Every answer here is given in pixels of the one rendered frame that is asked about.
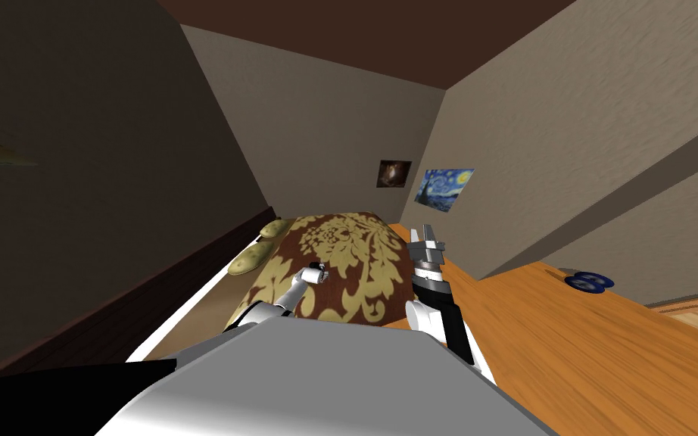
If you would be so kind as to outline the bed with brown floral cover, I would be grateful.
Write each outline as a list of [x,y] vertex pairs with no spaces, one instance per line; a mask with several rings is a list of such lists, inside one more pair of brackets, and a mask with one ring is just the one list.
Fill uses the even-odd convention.
[[329,277],[307,289],[295,315],[364,325],[404,318],[413,271],[405,241],[374,213],[290,219],[255,269],[227,273],[225,248],[239,248],[265,210],[158,276],[0,364],[0,377],[84,364],[154,360],[221,333],[249,303],[274,302],[312,261]]

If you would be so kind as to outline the dark brown wall picture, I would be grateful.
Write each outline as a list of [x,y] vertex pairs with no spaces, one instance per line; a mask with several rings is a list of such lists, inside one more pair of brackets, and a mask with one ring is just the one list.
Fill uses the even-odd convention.
[[403,188],[407,184],[411,166],[409,160],[381,160],[376,187]]

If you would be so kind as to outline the blue dumbbell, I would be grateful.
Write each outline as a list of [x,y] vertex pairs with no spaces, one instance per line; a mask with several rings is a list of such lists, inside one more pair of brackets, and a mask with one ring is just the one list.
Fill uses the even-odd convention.
[[589,294],[602,294],[615,286],[613,280],[595,272],[577,271],[566,276],[563,281],[571,288]]

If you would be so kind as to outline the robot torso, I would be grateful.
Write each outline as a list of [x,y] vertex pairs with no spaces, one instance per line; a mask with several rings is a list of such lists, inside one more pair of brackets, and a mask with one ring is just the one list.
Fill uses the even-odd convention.
[[174,359],[96,436],[558,436],[422,332],[276,316]]

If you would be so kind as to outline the blue starry night painting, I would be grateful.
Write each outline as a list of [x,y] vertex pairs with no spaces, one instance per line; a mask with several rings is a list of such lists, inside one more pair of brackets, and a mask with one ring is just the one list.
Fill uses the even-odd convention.
[[415,203],[448,213],[474,172],[475,169],[425,170]]

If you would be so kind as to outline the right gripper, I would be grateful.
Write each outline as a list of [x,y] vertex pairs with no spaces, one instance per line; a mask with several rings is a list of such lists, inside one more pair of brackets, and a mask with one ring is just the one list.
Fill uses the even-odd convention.
[[445,264],[443,256],[445,244],[437,240],[432,225],[423,225],[423,241],[419,240],[417,229],[412,228],[407,249],[411,260],[415,263]]

